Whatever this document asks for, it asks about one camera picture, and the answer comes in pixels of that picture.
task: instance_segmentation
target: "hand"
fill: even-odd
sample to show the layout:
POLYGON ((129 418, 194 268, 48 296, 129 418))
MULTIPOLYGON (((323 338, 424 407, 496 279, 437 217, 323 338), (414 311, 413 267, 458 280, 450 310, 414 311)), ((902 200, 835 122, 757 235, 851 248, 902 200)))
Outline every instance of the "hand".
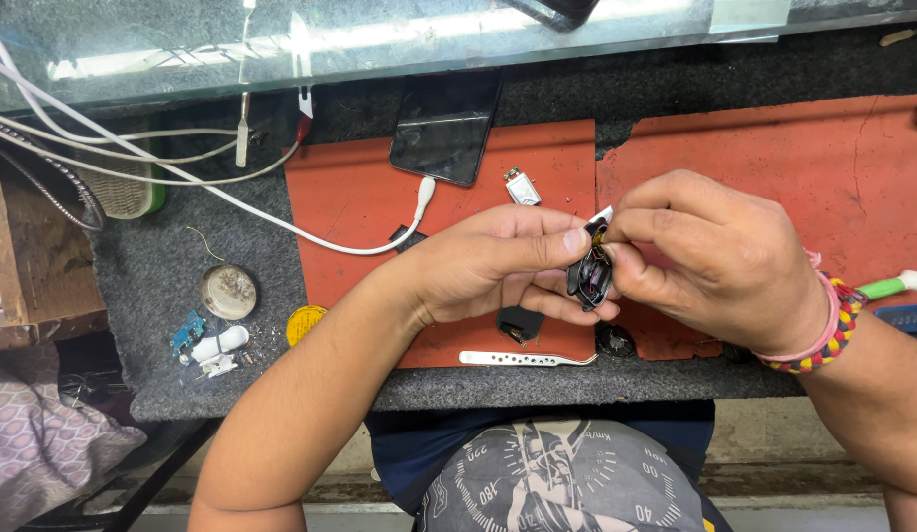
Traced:
POLYGON ((603 247, 623 296, 765 355, 807 349, 825 329, 826 290, 780 203, 675 170, 614 210, 603 247), (630 242, 655 244, 676 266, 646 264, 630 242))
POLYGON ((408 282, 419 326, 520 305, 579 325, 616 317, 604 302, 584 312, 567 296, 564 270, 590 249, 587 222, 556 210, 503 205, 413 246, 383 267, 408 282))

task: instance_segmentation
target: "glass tabletop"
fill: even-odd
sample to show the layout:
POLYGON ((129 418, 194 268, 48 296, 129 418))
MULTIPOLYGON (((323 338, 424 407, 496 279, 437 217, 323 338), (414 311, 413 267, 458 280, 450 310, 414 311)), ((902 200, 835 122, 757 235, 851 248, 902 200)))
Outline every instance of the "glass tabletop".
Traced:
MULTIPOLYGON (((599 0, 561 32, 511 1, 6 0, 0 37, 56 98, 115 105, 917 20, 917 0, 599 0)), ((0 112, 26 108, 0 75, 0 112)))

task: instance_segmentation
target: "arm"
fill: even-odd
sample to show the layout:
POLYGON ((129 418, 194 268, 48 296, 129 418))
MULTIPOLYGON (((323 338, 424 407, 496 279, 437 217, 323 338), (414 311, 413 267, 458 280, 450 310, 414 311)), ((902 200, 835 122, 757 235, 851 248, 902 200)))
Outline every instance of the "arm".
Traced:
POLYGON ((219 429, 189 529, 304 530, 301 495, 356 431, 421 329, 521 305, 573 323, 565 267, 589 249, 585 221, 532 206, 455 224, 371 272, 238 400, 219 429))
POLYGON ((887 486, 892 530, 917 531, 917 340, 864 312, 834 362, 801 375, 836 441, 887 486))
MULTIPOLYGON (((630 190, 604 241, 619 292, 716 338, 785 355, 827 325, 825 290, 774 201, 676 170, 630 190), (630 242, 676 266, 646 264, 630 242)), ((800 381, 836 440, 888 486, 893 528, 917 530, 917 340, 863 312, 841 356, 800 381)))

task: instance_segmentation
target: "gray carpet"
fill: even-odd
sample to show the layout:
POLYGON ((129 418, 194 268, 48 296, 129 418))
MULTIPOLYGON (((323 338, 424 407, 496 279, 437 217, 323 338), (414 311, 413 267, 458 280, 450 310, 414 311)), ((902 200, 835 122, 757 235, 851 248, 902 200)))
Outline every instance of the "gray carpet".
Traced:
MULTIPOLYGON (((512 66, 506 71, 496 125, 594 118, 597 157, 601 157, 624 142, 631 124, 646 116, 915 94, 917 37, 891 48, 877 46, 882 35, 898 29, 845 30, 786 37, 777 44, 703 45, 512 66)), ((315 87, 317 120, 309 140, 324 143, 391 134, 402 86, 401 79, 386 79, 315 87)), ((162 125, 234 128, 237 105, 235 100, 193 105, 164 113, 162 125)), ((179 138, 163 148, 166 156, 180 157, 206 151, 218 142, 179 138)), ((283 134, 270 135, 262 147, 252 149, 250 160, 266 165, 288 142, 283 134)), ((196 175, 212 178, 243 173, 235 171, 230 156, 191 167, 196 175)), ((282 170, 226 190, 291 219, 282 170)), ((93 246, 97 280, 110 308, 125 380, 137 393, 132 413, 141 420, 225 415, 239 394, 287 349, 284 324, 294 309, 307 303, 294 236, 195 187, 168 190, 166 205, 141 220, 113 221, 104 234, 93 238, 93 246), (182 366, 170 354, 170 335, 186 314, 194 308, 208 316, 199 301, 197 281, 205 268, 218 263, 187 225, 202 231, 216 254, 251 271, 261 291, 257 310, 241 321, 255 334, 249 352, 256 363, 215 379, 196 381, 199 370, 182 366)), ((583 368, 398 371, 383 386, 374 408, 800 393, 796 381, 757 364, 600 359, 583 368)))

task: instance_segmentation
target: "green handle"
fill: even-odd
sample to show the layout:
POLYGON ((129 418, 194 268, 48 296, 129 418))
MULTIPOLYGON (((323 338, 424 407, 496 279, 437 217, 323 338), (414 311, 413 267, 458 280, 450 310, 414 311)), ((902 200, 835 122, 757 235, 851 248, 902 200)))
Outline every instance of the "green handle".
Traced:
POLYGON ((879 297, 898 294, 905 289, 905 282, 898 277, 893 277, 891 279, 882 279, 881 281, 860 286, 859 289, 869 297, 870 301, 872 301, 879 297))

